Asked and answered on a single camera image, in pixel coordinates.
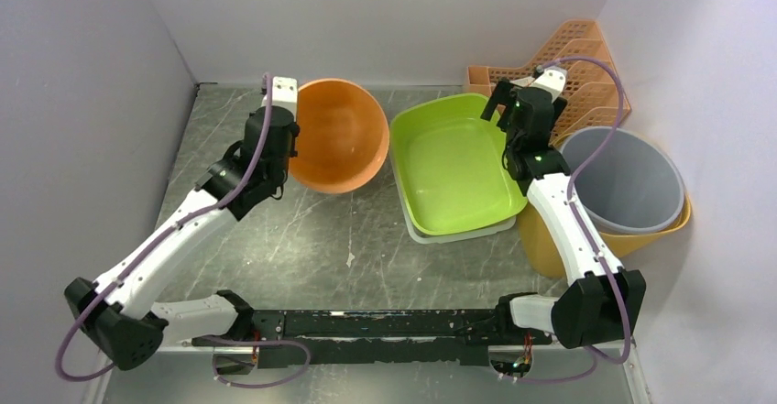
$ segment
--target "lime green bin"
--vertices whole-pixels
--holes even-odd
[[[408,109],[391,122],[391,156],[413,224],[454,235],[496,224],[526,206],[502,167],[505,134],[480,119],[487,98],[452,95]]]

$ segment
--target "gray marble table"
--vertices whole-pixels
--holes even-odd
[[[390,120],[448,90],[371,91]],[[261,104],[256,89],[204,85],[170,176],[159,221],[243,134]],[[191,259],[161,301],[229,288],[258,309],[489,308],[520,291],[558,295],[563,281],[534,272],[516,228],[450,244],[410,239],[389,162],[357,191],[327,195],[289,179],[279,202],[261,203]]]

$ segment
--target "gray bucket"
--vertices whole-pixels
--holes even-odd
[[[575,132],[561,147],[574,171],[602,143],[610,128]],[[577,195],[600,231],[645,235],[668,227],[680,214],[684,186],[674,164],[652,143],[618,129],[575,181]]]

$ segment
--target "peach plastic rack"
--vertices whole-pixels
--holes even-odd
[[[481,93],[488,97],[502,78],[511,81],[522,79],[531,76],[537,65],[574,55],[597,58],[615,68],[596,22],[575,19],[558,27],[540,51],[520,68],[467,67],[464,88],[468,93]],[[607,73],[584,61],[566,62],[561,66],[568,71],[566,87],[562,93],[568,104],[553,128],[551,142],[562,140],[564,136],[586,126],[611,126],[615,123],[618,92]],[[631,112],[628,101],[623,111],[623,117],[626,118]]]

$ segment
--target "gray wall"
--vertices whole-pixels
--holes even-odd
[[[62,290],[150,232],[192,80],[150,0],[0,0],[0,67],[0,400],[78,402]]]
[[[467,65],[522,65],[607,0],[153,0],[201,82],[454,85]]]
[[[777,0],[609,0],[599,23],[634,112],[694,204],[686,231],[624,260],[657,403],[777,402]]]

